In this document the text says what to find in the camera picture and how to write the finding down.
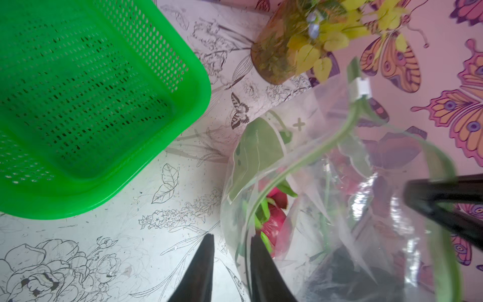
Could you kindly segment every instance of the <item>clear plastic bag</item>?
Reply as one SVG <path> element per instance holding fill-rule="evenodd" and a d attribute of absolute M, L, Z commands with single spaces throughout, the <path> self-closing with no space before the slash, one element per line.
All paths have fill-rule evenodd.
<path fill-rule="evenodd" d="M 221 209 L 243 282 L 250 290 L 247 243 L 261 236 L 299 302 L 460 301 L 450 234 L 401 198 L 407 180 L 453 179 L 451 161 L 423 131 L 380 119 L 348 73 L 350 85 L 331 77 L 244 131 Z"/>

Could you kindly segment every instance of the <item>line drawing of flower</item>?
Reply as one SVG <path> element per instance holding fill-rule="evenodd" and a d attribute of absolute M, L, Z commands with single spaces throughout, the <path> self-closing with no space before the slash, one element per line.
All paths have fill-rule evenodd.
<path fill-rule="evenodd" d="M 121 260 L 99 256 L 117 243 L 99 237 L 88 255 L 72 240 L 21 244 L 0 259 L 0 302 L 105 302 Z"/>
<path fill-rule="evenodd" d="M 178 186 L 179 182 L 179 172 L 170 164 L 165 164 L 162 169 L 161 179 L 163 184 L 154 194 L 151 203 L 165 203 L 173 197 L 174 188 Z"/>
<path fill-rule="evenodd" d="M 204 232 L 192 224 L 197 221 L 206 221 L 206 217 L 219 210 L 221 204 L 221 190 L 213 188 L 210 194 L 205 194 L 196 198 L 193 202 L 186 202 L 181 209 L 156 210 L 151 215 L 142 216 L 139 219 L 141 230 L 146 226 L 148 229 L 166 228 L 168 231 L 177 231 L 179 228 L 189 228 L 195 232 Z"/>

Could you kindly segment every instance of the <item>basket mesh holes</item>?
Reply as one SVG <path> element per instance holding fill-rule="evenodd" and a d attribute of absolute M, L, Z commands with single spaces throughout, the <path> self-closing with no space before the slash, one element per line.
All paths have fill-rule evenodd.
<path fill-rule="evenodd" d="M 33 157 L 25 153 L 0 130 L 0 175 L 16 185 L 23 181 L 37 182 L 37 180 L 46 179 L 41 175 L 42 173 L 49 174 L 50 178 L 54 177 L 44 167 L 38 167 L 38 165 Z"/>
<path fill-rule="evenodd" d="M 174 68 L 171 65 L 165 66 L 160 59 L 157 58 L 158 55 L 163 55 L 164 63 L 177 64 L 181 66 L 182 61 L 176 52 L 170 47 L 170 44 L 163 38 L 158 30 L 151 23 L 147 16 L 139 9 L 134 6 L 134 9 L 119 10 L 119 4 L 124 3 L 125 6 L 132 7 L 134 3 L 132 1 L 115 1 L 115 0 L 99 0 L 97 2 L 98 7 L 103 11 L 104 15 L 109 18 L 112 14 L 112 8 L 116 8 L 117 14 L 120 14 L 118 18 L 110 18 L 115 28 L 124 36 L 129 44 L 134 48 L 134 50 L 141 55 L 148 66 L 151 67 L 153 72 L 158 76 L 164 83 L 166 83 L 167 89 L 170 92 L 177 90 L 177 85 L 175 81 L 172 81 L 175 77 Z M 129 27 L 127 29 L 125 22 L 129 22 Z M 151 45 L 163 45 L 163 48 L 154 48 Z M 157 63 L 161 65 L 161 68 L 157 69 Z"/>

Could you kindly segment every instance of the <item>floral tablecloth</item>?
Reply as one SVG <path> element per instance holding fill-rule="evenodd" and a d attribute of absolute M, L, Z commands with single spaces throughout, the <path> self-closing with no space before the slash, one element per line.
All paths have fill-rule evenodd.
<path fill-rule="evenodd" d="M 208 110 L 97 209 L 54 221 L 0 214 L 0 302 L 167 301 L 208 232 L 212 301 L 248 301 L 219 227 L 227 158 L 250 120 L 310 82 L 269 86 L 256 73 L 249 48 L 267 15 L 195 0 L 157 6 L 209 74 Z"/>
<path fill-rule="evenodd" d="M 278 4 L 252 2 L 266 11 Z M 409 13 L 391 38 L 381 45 L 373 35 L 329 54 L 331 74 L 360 58 L 381 117 L 435 143 L 460 174 L 482 173 L 483 0 L 402 3 Z M 196 0 L 156 4 L 209 74 L 207 111 L 103 206 L 55 221 L 1 214 L 0 302 L 166 301 L 208 232 L 215 235 L 213 301 L 248 301 L 219 228 L 227 158 L 249 121 L 317 82 L 299 76 L 271 86 L 259 77 L 249 48 L 266 14 Z M 408 41 L 404 53 L 393 45 L 399 33 Z M 376 144 L 397 149 L 385 135 Z M 413 159 L 398 172 L 417 168 Z M 481 208 L 461 210 L 483 218 Z M 453 242 L 465 300 L 481 301 L 483 255 L 461 238 Z M 431 275 L 418 282 L 431 283 Z"/>

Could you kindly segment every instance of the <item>green leaf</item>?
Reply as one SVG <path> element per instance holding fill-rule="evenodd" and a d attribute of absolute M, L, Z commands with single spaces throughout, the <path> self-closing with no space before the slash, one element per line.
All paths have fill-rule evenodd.
<path fill-rule="evenodd" d="M 290 185 L 288 184 L 288 181 L 286 179 L 284 179 L 281 183 L 279 183 L 277 185 L 277 188 L 282 192 L 282 193 L 285 193 L 287 194 L 288 196 L 292 196 L 292 197 L 298 197 L 298 194 L 295 193 L 292 188 L 290 187 Z"/>
<path fill-rule="evenodd" d="M 273 252 L 273 248 L 271 247 L 270 239 L 265 235 L 264 232 L 260 232 L 260 238 L 262 238 L 265 247 L 267 248 L 268 252 L 271 254 Z"/>
<path fill-rule="evenodd" d="M 289 142 L 292 141 L 292 136 L 293 136 L 292 132 L 290 132 L 288 130 L 282 130 L 279 133 L 280 133 L 280 137 L 282 138 L 282 141 L 284 142 L 284 144 L 288 144 Z"/>
<path fill-rule="evenodd" d="M 408 44 L 402 33 L 400 33 L 396 38 L 396 49 L 400 52 L 405 52 L 406 48 L 408 48 Z"/>
<path fill-rule="evenodd" d="M 297 72 L 301 74 L 313 67 L 320 58 L 320 51 L 311 44 L 302 46 L 297 53 Z"/>
<path fill-rule="evenodd" d="M 359 59 L 353 58 L 347 66 L 347 81 L 351 83 L 361 76 L 361 68 L 359 67 Z"/>
<path fill-rule="evenodd" d="M 258 218 L 256 217 L 256 215 L 255 215 L 254 218 L 255 218 L 255 230 L 261 230 L 262 227 L 263 227 L 262 223 L 260 222 L 260 220 L 258 220 Z"/>
<path fill-rule="evenodd" d="M 327 57 L 318 59 L 313 65 L 313 73 L 320 83 L 325 82 L 325 80 L 329 78 L 331 69 L 332 60 Z"/>
<path fill-rule="evenodd" d="M 269 204 L 274 205 L 274 206 L 277 206 L 277 203 L 276 203 L 276 202 L 275 202 L 275 200 L 273 200 L 272 198 L 267 197 L 266 199 L 267 199 L 267 202 L 268 202 Z"/>
<path fill-rule="evenodd" d="M 255 212 L 255 218 L 258 218 L 260 224 L 264 224 L 270 219 L 270 209 L 268 200 L 265 198 L 258 206 Z"/>
<path fill-rule="evenodd" d="M 450 233 L 433 221 L 427 222 L 428 246 L 433 259 L 434 288 L 437 302 L 459 302 L 462 285 Z"/>

